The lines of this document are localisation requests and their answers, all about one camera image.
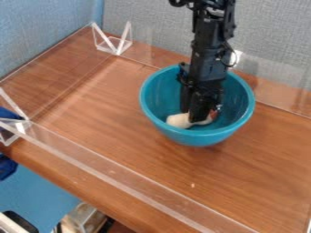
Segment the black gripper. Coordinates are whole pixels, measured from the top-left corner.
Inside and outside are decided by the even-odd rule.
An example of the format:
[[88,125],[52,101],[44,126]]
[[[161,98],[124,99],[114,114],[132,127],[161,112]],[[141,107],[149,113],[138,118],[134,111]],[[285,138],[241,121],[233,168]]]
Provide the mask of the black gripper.
[[232,54],[233,49],[226,42],[216,47],[198,46],[192,42],[190,63],[178,63],[180,109],[182,113],[189,110],[190,123],[205,120],[220,103],[221,82],[226,69],[236,64],[229,62]]

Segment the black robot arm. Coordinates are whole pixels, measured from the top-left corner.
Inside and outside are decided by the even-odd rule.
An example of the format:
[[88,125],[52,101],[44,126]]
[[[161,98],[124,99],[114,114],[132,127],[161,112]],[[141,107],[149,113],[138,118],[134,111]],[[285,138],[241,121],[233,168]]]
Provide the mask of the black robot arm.
[[192,11],[190,63],[178,63],[181,84],[180,110],[189,123],[208,119],[222,105],[222,81],[233,66],[233,49],[228,40],[234,36],[236,0],[168,0],[174,7]]

